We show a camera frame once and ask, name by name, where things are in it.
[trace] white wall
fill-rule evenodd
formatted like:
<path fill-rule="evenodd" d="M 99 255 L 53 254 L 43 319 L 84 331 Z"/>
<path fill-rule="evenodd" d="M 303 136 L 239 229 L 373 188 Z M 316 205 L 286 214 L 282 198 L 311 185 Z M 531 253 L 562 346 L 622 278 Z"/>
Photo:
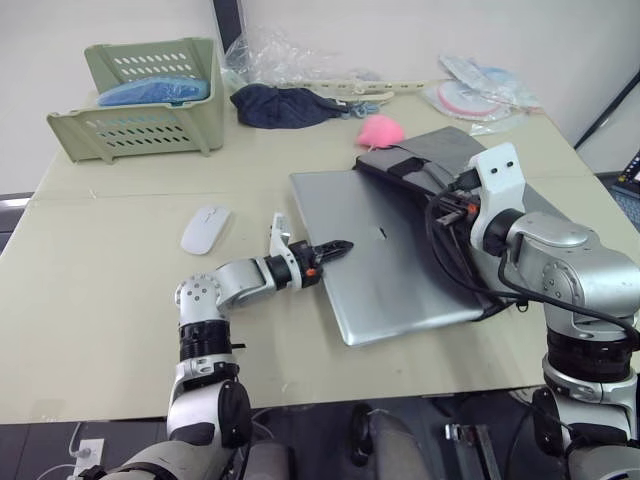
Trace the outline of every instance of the white wall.
<path fill-rule="evenodd" d="M 33 191 L 58 142 L 45 117 L 94 90 L 83 50 L 213 36 L 210 0 L 0 0 L 0 194 Z"/>
<path fill-rule="evenodd" d="M 574 144 L 638 71 L 638 0 L 242 0 L 247 29 L 281 28 L 336 66 L 440 78 L 439 53 L 517 72 Z"/>

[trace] dark blue cloth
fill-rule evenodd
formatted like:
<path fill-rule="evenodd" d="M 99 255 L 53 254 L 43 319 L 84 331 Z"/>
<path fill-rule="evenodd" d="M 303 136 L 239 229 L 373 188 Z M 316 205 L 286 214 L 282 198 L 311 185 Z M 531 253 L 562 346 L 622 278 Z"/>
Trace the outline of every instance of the dark blue cloth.
<path fill-rule="evenodd" d="M 238 121 L 258 128 L 303 128 L 348 112 L 335 100 L 306 88 L 275 88 L 259 83 L 231 95 Z"/>

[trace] floor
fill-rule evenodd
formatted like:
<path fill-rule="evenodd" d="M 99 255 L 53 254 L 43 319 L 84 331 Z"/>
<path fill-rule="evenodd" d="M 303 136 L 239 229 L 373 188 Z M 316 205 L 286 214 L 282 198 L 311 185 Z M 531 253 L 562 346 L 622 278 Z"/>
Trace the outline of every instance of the floor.
<path fill-rule="evenodd" d="M 530 416 L 515 438 L 527 408 L 506 392 L 450 397 L 405 397 L 370 401 L 402 419 L 413 431 L 432 479 L 460 479 L 453 445 L 444 439 L 447 423 L 487 424 L 497 463 L 504 474 L 509 446 L 514 444 L 510 475 L 503 479 L 562 478 L 562 465 L 535 446 Z M 295 451 L 298 480 L 373 479 L 369 466 L 356 468 L 348 460 L 346 432 L 354 402 L 276 408 L 259 420 L 275 438 Z M 0 426 L 0 478 L 34 480 L 54 465 L 74 463 L 67 448 L 75 423 Z M 165 440 L 162 419 L 88 422 L 79 438 L 104 438 L 103 465 L 121 465 L 146 446 Z M 65 480 L 71 469 L 60 469 L 46 480 Z"/>

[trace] pink object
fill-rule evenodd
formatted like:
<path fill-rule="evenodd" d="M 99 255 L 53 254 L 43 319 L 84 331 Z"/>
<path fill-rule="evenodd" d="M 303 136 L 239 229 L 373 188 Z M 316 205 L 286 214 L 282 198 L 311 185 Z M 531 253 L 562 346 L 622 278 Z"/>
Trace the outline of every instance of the pink object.
<path fill-rule="evenodd" d="M 395 120 L 384 115 L 367 117 L 358 135 L 358 144 L 366 147 L 388 147 L 404 140 L 404 131 Z"/>

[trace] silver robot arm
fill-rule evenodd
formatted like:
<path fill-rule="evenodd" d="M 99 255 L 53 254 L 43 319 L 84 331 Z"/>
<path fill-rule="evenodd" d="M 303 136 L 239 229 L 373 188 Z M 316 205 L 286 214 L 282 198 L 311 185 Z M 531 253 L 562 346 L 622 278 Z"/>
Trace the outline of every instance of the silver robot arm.
<path fill-rule="evenodd" d="M 238 381 L 229 313 L 287 287 L 319 282 L 322 264 L 345 255 L 350 242 L 289 245 L 285 217 L 276 213 L 270 255 L 236 260 L 183 281 L 175 293 L 180 309 L 180 363 L 169 400 L 169 441 L 151 445 L 123 466 L 96 466 L 86 480 L 218 480 L 234 452 L 251 438 L 251 407 Z"/>
<path fill-rule="evenodd" d="M 640 450 L 627 446 L 638 439 L 637 375 L 630 360 L 639 348 L 632 327 L 640 308 L 640 267 L 604 247 L 589 228 L 524 213 L 524 177 L 512 145 L 476 155 L 469 167 L 480 183 L 470 244 L 481 276 L 493 288 L 547 299 L 547 388 L 533 402 L 538 445 L 568 456 L 575 480 L 610 478 L 603 472 L 640 475 Z"/>

